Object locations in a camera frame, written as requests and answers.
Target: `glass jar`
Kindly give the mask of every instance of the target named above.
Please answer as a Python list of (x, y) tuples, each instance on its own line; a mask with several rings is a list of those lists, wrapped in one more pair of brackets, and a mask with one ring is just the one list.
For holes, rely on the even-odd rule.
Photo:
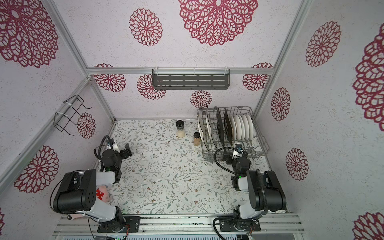
[(199, 133), (199, 132), (195, 132), (195, 133), (193, 134), (193, 137), (194, 137), (194, 139), (193, 139), (193, 145), (194, 145), (194, 146), (199, 146), (199, 145), (200, 145), (200, 133)]
[(184, 121), (178, 120), (176, 122), (176, 137), (184, 137), (184, 136), (185, 136)]

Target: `pepper grinder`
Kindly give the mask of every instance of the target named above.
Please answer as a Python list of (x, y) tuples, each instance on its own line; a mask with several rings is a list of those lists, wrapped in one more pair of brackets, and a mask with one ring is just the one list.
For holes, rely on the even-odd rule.
[(182, 120), (176, 122), (176, 136), (180, 138), (185, 136), (184, 121)]

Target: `dish rack wire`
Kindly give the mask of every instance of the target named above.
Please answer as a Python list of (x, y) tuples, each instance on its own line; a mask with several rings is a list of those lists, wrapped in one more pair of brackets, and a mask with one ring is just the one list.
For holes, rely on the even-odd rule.
[[(217, 118), (216, 113), (217, 109), (220, 111), (221, 118), (223, 120), (224, 125), (224, 111), (227, 109), (228, 116), (235, 116), (235, 115), (245, 115), (248, 114), (251, 118), (253, 116), (253, 111), (248, 106), (234, 106), (234, 107), (213, 107), (213, 108), (200, 108), (197, 111), (197, 118), (200, 123), (202, 123), (205, 127), (205, 132), (203, 133), (204, 139), (207, 141), (207, 145), (209, 150), (204, 146), (203, 140), (201, 140), (201, 150), (202, 150), (202, 156), (207, 161), (214, 161), (214, 154), (217, 149), (223, 147), (222, 143), (220, 142), (218, 138), (218, 128), (217, 128)], [(207, 127), (207, 121), (205, 119), (205, 116), (208, 115), (208, 118), (211, 123), (211, 128), (213, 132), (213, 138), (211, 139), (208, 134), (208, 127)], [(224, 129), (224, 146), (226, 147), (234, 147), (234, 143), (240, 143), (243, 146), (243, 149), (248, 152), (248, 158), (249, 159), (259, 159), (261, 156), (265, 156), (265, 154), (269, 151), (269, 145), (265, 139), (265, 137), (261, 134), (259, 127), (257, 126), (254, 119), (252, 119), (252, 123), (254, 126), (254, 134), (252, 140), (232, 140), (233, 146), (231, 146), (227, 133)], [(217, 154), (217, 160), (221, 161), (223, 158), (224, 150), (220, 151)]]

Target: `black cable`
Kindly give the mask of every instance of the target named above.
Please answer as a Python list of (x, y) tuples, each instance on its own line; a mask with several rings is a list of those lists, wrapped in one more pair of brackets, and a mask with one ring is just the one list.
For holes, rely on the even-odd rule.
[(88, 226), (89, 226), (89, 230), (91, 231), (91, 234), (92, 234), (93, 239), (96, 240), (96, 238), (93, 236), (92, 229), (91, 229), (91, 225), (90, 225), (90, 223), (89, 223), (89, 219), (90, 219), (90, 217), (88, 217)]
[(234, 151), (236, 151), (236, 152), (238, 152), (238, 153), (240, 154), (240, 152), (239, 152), (237, 149), (233, 148), (233, 147), (222, 147), (222, 148), (219, 148), (218, 150), (216, 150), (216, 152), (215, 152), (215, 154), (214, 154), (214, 160), (215, 160), (216, 164), (217, 164), (219, 167), (221, 167), (222, 169), (226, 170), (227, 172), (230, 172), (230, 173), (232, 173), (232, 174), (235, 174), (235, 175), (238, 175), (238, 176), (241, 176), (241, 177), (246, 177), (246, 176), (247, 176), (246, 174), (238, 174), (238, 173), (232, 172), (231, 170), (226, 169), (225, 167), (223, 167), (223, 166), (221, 166), (221, 165), (219, 164), (219, 162), (218, 162), (217, 159), (216, 159), (216, 155), (217, 155), (217, 153), (218, 153), (220, 150), (223, 150), (223, 149), (232, 149), (232, 150), (234, 150)]
[[(100, 146), (99, 146), (99, 150), (98, 150), (98, 159), (101, 160), (101, 147), (103, 146), (103, 143), (105, 141), (105, 139), (108, 138), (108, 141), (109, 141), (109, 144), (111, 145), (111, 149), (112, 149), (112, 140), (111, 138), (108, 136), (108, 135), (105, 135), (103, 137), (103, 139), (101, 140), (101, 143), (100, 143)], [(101, 169), (100, 169), (100, 172), (103, 172), (104, 171), (104, 164), (103, 162), (101, 162)]]
[[(85, 172), (85, 170), (75, 170), (75, 171), (72, 171), (70, 172), (70, 174), (72, 174), (73, 172)], [(64, 212), (58, 212), (56, 211), (55, 209), (53, 209), (52, 207), (52, 196), (53, 196), (53, 193), (55, 192), (55, 189), (57, 188), (57, 186), (62, 182), (63, 180), (60, 180), (56, 186), (53, 188), (52, 190), (52, 193), (51, 193), (51, 197), (49, 197), (49, 207), (51, 208), (52, 211), (58, 213), (58, 214), (73, 214), (72, 212), (71, 213), (64, 213)]]
[(256, 174), (259, 177), (259, 183), (260, 183), (261, 191), (262, 191), (262, 199), (263, 199), (263, 205), (264, 205), (263, 216), (264, 216), (265, 214), (268, 213), (268, 205), (266, 202), (266, 195), (265, 195), (265, 185), (264, 185), (262, 173), (260, 172), (259, 169), (256, 169)]
[(93, 153), (95, 154), (95, 157), (96, 157), (97, 159), (101, 160), (101, 159), (99, 158), (99, 156), (97, 155), (97, 151), (96, 151), (97, 148), (99, 148), (99, 146), (97, 146), (97, 147), (93, 150)]
[(256, 216), (254, 218), (246, 218), (246, 219), (233, 219), (233, 218), (229, 218), (229, 217), (217, 217), (214, 219), (212, 225), (214, 227), (214, 231), (216, 232), (216, 234), (222, 239), (222, 240), (227, 240), (225, 239), (218, 231), (217, 231), (217, 228), (216, 228), (216, 225), (215, 225), (215, 222), (218, 221), (218, 220), (221, 220), (221, 221), (227, 221), (227, 222), (253, 222), (259, 218), (261, 218), (262, 215), (260, 214), (259, 216)]

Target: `white plate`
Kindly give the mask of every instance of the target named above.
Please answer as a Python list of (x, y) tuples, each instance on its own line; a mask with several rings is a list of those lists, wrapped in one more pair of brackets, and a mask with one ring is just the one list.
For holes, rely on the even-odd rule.
[(253, 138), (253, 123), (252, 123), (252, 118), (251, 118), (251, 116), (249, 116), (248, 114), (247, 114), (246, 116), (247, 116), (248, 125), (249, 125), (249, 140), (251, 140), (251, 139)]
[(200, 140), (203, 141), (205, 148), (209, 151), (209, 148), (207, 146), (207, 136), (204, 135), (205, 133), (205, 127), (203, 125), (203, 121), (200, 118), (200, 109), (197, 110), (197, 127), (199, 128), (199, 133), (200, 133)]
[(237, 131), (236, 131), (236, 124), (235, 124), (235, 120), (233, 119), (233, 116), (229, 116), (229, 121), (231, 122), (231, 126), (232, 126), (232, 138), (235, 141)]
[(211, 124), (209, 124), (208, 116), (205, 116), (205, 121), (207, 122), (207, 129), (208, 129), (209, 137), (213, 140), (212, 135), (211, 135)]
[(235, 116), (233, 116), (233, 119), (235, 120), (235, 123), (236, 123), (236, 131), (237, 131), (236, 140), (240, 140), (241, 139), (241, 122), (240, 122), (240, 118), (239, 118), (239, 116), (235, 115)]
[(245, 130), (245, 136), (244, 139), (248, 140), (249, 139), (249, 124), (248, 124), (248, 119), (245, 115), (241, 116), (244, 122), (244, 130)]
[(241, 116), (239, 116), (239, 115), (238, 115), (238, 118), (240, 119), (240, 124), (241, 124), (241, 138), (240, 138), (240, 140), (244, 140), (244, 137), (245, 137), (245, 127), (244, 127), (243, 118)]

